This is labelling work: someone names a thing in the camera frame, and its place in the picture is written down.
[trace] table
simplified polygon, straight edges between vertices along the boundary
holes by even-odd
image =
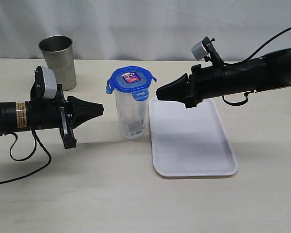
[[[239,163],[231,178],[164,179],[153,168],[149,128],[138,140],[120,139],[114,96],[105,93],[111,73],[128,65],[149,69],[158,78],[150,87],[154,96],[194,64],[76,60],[78,85],[65,96],[102,103],[104,115],[74,130],[75,149],[64,150],[56,129],[37,132],[53,161],[0,185],[0,232],[291,232],[291,87],[251,94],[241,107],[214,98]],[[0,59],[0,102],[29,100],[39,65],[44,60]],[[0,137],[0,180],[47,161],[40,148],[26,162],[12,161],[13,140]],[[15,157],[32,147],[31,134],[19,133]]]

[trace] barcode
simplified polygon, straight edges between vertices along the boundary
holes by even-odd
[[[140,133],[142,133],[142,130],[138,130],[136,132],[132,132],[131,136],[135,136],[135,135],[140,134]]]

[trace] white tray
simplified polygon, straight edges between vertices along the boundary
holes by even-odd
[[[166,178],[228,177],[238,164],[211,99],[195,108],[149,101],[153,165]]]

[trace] cable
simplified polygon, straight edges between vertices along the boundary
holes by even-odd
[[[30,172],[28,173],[27,175],[24,175],[24,176],[20,176],[20,177],[17,177],[17,178],[13,178],[13,179],[10,179],[10,180],[5,180],[5,181],[0,181],[0,184],[4,184],[4,183],[10,183],[10,182],[14,182],[14,181],[18,181],[18,180],[21,180],[21,179],[24,179],[24,178],[27,178],[39,171],[41,171],[42,169],[45,169],[52,161],[52,156],[51,154],[49,153],[49,151],[44,147],[44,145],[42,144],[42,142],[40,141],[38,135],[36,134],[35,130],[32,129],[32,135],[34,137],[34,139],[39,143],[40,147],[44,150],[44,152],[48,155],[48,162],[43,165],[42,167],[38,168],[37,170],[33,171],[33,172]]]
[[[34,148],[33,148],[33,150],[32,150],[32,152],[30,153],[30,155],[28,155],[27,157],[25,157],[25,158],[23,158],[23,159],[16,159],[16,158],[14,158],[13,156],[12,156],[12,148],[13,148],[13,146],[16,144],[16,142],[17,142],[17,140],[18,140],[18,135],[16,134],[16,133],[8,133],[8,134],[11,134],[11,135],[13,135],[14,137],[15,137],[15,142],[11,145],[11,148],[10,148],[10,157],[14,160],[14,161],[17,161],[17,162],[22,162],[22,161],[25,161],[25,160],[28,160],[28,159],[30,159],[33,155],[34,155],[34,153],[35,153],[35,151],[37,150],[37,139],[33,136],[33,138],[34,138]]]
[[[256,51],[254,51],[249,57],[247,57],[246,59],[244,59],[241,62],[236,62],[236,63],[224,63],[224,65],[227,66],[235,66],[235,65],[239,65],[242,63],[245,63],[247,61],[249,61],[251,58],[253,58],[254,55],[256,55],[262,48],[264,48],[267,44],[269,44],[271,41],[273,41],[274,39],[276,39],[277,37],[281,36],[282,34],[288,32],[291,30],[291,27],[283,30],[282,32],[278,33],[277,35],[274,35],[271,39],[269,39],[268,41],[266,41],[264,44],[262,44]]]

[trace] plastic container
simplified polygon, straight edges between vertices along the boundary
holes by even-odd
[[[145,133],[148,88],[152,79],[157,81],[150,71],[129,66],[117,69],[107,81],[106,92],[115,92],[119,128],[127,140]]]

